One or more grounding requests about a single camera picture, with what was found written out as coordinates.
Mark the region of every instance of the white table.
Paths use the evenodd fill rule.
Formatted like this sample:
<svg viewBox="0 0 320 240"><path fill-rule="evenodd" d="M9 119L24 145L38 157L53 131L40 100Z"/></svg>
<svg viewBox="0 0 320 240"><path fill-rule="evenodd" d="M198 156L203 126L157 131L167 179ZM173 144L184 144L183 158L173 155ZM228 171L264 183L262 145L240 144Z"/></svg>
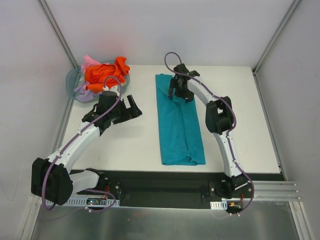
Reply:
<svg viewBox="0 0 320 240"><path fill-rule="evenodd" d="M164 65L131 65L132 95L143 115L111 125L83 153L73 169L94 168L119 171L223 172L218 143L207 130L206 108L195 97L205 151L205 165L165 166L161 163L156 100L156 74L171 74ZM279 173L278 163L268 132L261 102L249 67L187 66L197 70L205 84L220 96L229 96L237 117L234 141L242 167L249 173ZM82 117L95 102L74 101L64 143L79 126Z"/></svg>

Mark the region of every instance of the pink cloth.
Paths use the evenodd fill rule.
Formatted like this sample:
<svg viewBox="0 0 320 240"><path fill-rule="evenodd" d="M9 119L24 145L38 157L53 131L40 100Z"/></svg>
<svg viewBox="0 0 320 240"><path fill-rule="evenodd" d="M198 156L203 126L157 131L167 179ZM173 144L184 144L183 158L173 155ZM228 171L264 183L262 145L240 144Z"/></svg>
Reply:
<svg viewBox="0 0 320 240"><path fill-rule="evenodd" d="M101 63L97 60L92 59L89 55L85 55L84 57L84 64L81 65L81 71L86 73L86 68L91 66L100 65Z"/></svg>

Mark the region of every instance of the gray floor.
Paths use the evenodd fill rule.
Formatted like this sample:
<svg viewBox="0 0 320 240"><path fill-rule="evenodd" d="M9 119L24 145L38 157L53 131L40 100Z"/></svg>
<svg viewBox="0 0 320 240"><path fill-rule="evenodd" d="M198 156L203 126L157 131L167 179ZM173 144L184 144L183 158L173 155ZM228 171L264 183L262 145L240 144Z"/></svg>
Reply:
<svg viewBox="0 0 320 240"><path fill-rule="evenodd" d="M74 207L56 207L56 218ZM114 207L76 211L60 220L38 216L32 240L298 240L287 202L258 202L238 216L224 211Z"/></svg>

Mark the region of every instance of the purple cloth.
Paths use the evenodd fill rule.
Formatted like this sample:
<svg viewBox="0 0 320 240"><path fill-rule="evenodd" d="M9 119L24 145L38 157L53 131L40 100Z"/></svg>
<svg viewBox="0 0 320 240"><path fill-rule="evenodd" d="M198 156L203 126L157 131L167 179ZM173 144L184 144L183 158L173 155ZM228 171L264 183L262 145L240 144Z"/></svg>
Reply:
<svg viewBox="0 0 320 240"><path fill-rule="evenodd" d="M101 92L94 93L90 89L86 90L86 85L88 84L89 83L87 81L84 81L83 83L81 83L81 85L77 86L74 89L74 91L79 94L78 96L76 96L76 99L81 103L92 101L95 96L101 94Z"/></svg>

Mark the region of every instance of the orange cloth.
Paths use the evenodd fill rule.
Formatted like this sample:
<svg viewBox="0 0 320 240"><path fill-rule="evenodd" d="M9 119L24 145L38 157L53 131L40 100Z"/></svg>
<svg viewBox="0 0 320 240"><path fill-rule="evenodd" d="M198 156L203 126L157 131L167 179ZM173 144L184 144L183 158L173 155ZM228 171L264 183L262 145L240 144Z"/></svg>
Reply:
<svg viewBox="0 0 320 240"><path fill-rule="evenodd" d="M125 75L128 75L130 70L130 67L125 64L126 60L126 57L118 56L114 64L100 64L87 67L85 69L84 80L90 84L85 89L90 89L95 94L103 92L104 81L108 76L115 76L123 84L125 82ZM110 77L105 85L111 88L117 84L118 82Z"/></svg>

